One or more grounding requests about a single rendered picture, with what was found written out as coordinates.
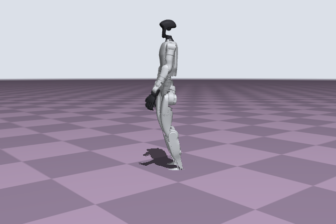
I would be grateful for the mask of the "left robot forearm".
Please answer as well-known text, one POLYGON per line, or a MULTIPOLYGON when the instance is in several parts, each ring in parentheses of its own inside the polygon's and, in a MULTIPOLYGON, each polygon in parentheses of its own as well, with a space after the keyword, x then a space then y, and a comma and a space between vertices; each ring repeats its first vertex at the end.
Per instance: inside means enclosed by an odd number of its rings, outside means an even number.
POLYGON ((167 65, 164 65, 162 67, 161 73, 160 73, 160 77, 158 79, 158 81, 155 83, 155 86, 152 89, 153 93, 156 93, 158 89, 162 89, 163 85, 165 83, 165 81, 168 79, 168 71, 169 71, 169 67, 167 65))

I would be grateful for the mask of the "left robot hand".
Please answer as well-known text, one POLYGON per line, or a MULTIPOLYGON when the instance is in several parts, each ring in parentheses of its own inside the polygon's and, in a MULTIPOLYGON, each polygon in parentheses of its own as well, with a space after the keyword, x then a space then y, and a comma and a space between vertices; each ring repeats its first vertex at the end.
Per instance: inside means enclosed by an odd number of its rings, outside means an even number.
POLYGON ((154 111, 153 104, 155 102, 155 97, 158 96, 159 92, 160 92, 160 89, 158 89, 156 93, 153 93, 151 91, 151 94, 145 99, 145 102, 146 102, 145 106, 147 107, 147 109, 154 111))

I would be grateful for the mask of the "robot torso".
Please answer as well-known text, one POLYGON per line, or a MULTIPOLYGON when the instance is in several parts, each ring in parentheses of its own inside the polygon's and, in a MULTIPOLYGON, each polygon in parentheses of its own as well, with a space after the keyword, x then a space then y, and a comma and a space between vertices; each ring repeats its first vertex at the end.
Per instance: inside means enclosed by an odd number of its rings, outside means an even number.
POLYGON ((171 76, 176 76, 177 73, 177 43, 174 41, 170 41, 171 39, 167 39, 166 42, 162 43, 159 51, 159 57, 160 57, 160 67, 162 70, 162 67, 166 65, 165 57, 166 57, 166 44, 168 42, 176 44, 176 51, 174 53, 174 60, 173 60, 173 66, 172 66, 172 71, 167 74, 168 79, 165 81, 163 88, 161 89, 161 96, 163 97, 164 94, 167 94, 167 91, 172 91, 173 94, 176 93, 175 86, 173 85, 174 82, 171 79, 171 76))

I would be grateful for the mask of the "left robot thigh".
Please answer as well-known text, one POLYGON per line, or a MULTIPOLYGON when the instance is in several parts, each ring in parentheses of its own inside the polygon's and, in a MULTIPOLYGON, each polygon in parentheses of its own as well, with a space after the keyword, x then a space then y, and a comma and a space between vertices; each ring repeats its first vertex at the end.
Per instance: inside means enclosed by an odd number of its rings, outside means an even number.
MULTIPOLYGON (((176 105, 177 96, 176 94, 173 94, 172 91, 167 91, 167 94, 164 94, 161 101, 161 107, 160 107, 160 117, 161 117, 161 124, 163 127, 163 131, 166 135, 166 137, 169 139, 169 133, 170 132, 178 132, 174 129, 171 129, 172 124, 172 117, 173 117, 173 111, 172 108, 168 105, 176 105)), ((178 134, 179 137, 179 134, 178 134)))

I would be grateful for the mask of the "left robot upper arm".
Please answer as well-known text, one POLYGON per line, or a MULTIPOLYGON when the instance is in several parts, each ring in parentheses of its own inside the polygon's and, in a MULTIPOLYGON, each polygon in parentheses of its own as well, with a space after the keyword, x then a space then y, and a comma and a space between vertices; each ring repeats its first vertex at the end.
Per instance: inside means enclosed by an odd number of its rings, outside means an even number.
POLYGON ((168 42, 166 44, 166 65, 169 67, 168 74, 172 71, 174 53, 176 51, 176 44, 168 42))

